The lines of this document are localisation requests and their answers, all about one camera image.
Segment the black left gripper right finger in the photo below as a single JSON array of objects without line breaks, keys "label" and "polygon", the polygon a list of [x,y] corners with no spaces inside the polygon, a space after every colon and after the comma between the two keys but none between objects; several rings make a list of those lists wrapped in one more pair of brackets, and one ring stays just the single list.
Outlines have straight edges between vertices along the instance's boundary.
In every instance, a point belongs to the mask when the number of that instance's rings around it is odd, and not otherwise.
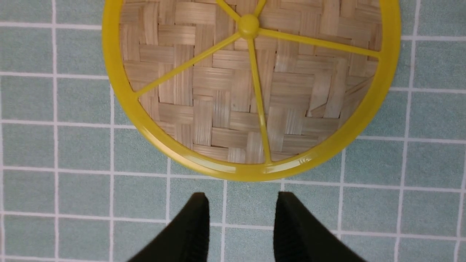
[{"label": "black left gripper right finger", "polygon": [[273,227],[277,262],[364,262],[331,233],[292,192],[279,192]]}]

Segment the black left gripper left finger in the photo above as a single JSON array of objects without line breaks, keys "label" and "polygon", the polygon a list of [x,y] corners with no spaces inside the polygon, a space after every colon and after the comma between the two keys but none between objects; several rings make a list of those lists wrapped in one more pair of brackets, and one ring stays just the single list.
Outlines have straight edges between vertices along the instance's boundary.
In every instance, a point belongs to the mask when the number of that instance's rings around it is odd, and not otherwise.
[{"label": "black left gripper left finger", "polygon": [[130,262],[206,262],[209,252],[209,201],[195,192],[176,217]]}]

